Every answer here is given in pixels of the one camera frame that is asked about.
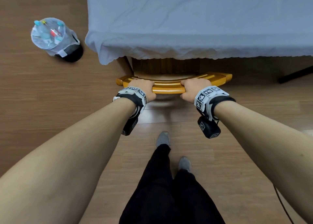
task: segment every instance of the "white plastic bag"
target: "white plastic bag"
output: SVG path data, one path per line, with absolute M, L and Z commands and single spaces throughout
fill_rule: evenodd
M 31 32 L 31 38 L 33 43 L 41 49 L 44 49 L 50 56 L 54 56 L 56 54 L 60 55 L 61 57 L 67 56 L 67 53 L 64 51 L 67 47 L 70 45 L 80 45 L 80 41 L 77 38 L 77 35 L 74 31 L 69 29 L 65 23 L 57 18 L 49 17 L 42 19 L 42 21 L 46 21 L 48 23 L 50 22 L 62 22 L 64 26 L 64 32 L 63 33 L 63 39 L 58 43 L 55 44 L 53 40 L 51 42 L 44 42 L 37 31 L 36 25 L 34 25 L 32 32 Z

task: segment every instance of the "forearm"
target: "forearm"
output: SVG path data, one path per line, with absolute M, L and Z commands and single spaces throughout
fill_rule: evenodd
M 308 222 L 313 222 L 313 138 L 235 102 L 214 114 L 261 171 Z
M 120 98 L 19 161 L 0 179 L 0 222 L 78 223 L 134 109 Z

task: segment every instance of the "pant leg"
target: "pant leg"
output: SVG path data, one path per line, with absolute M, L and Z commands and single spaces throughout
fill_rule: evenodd
M 189 223 L 225 223 L 213 200 L 188 171 L 178 171 L 172 193 Z
M 168 145 L 162 144 L 154 151 L 119 224 L 183 223 L 171 193 L 173 178 L 168 157 L 170 150 Z

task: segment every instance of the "gray shoe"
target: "gray shoe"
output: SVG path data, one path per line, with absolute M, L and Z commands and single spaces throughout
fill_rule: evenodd
M 168 131 L 161 132 L 157 138 L 156 147 L 160 146 L 161 144 L 167 144 L 170 146 L 170 134 Z
M 191 162 L 186 156 L 182 156 L 182 158 L 178 162 L 178 170 L 187 170 L 189 173 L 191 173 Z

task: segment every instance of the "person's left hand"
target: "person's left hand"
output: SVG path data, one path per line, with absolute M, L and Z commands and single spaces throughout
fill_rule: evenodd
M 156 94 L 152 92 L 152 87 L 154 85 L 154 81 L 150 80 L 144 80 L 144 79 L 137 79 L 137 80 L 132 80 L 128 86 L 134 86 L 140 88 L 147 97 L 147 101 L 151 102 L 155 100 Z

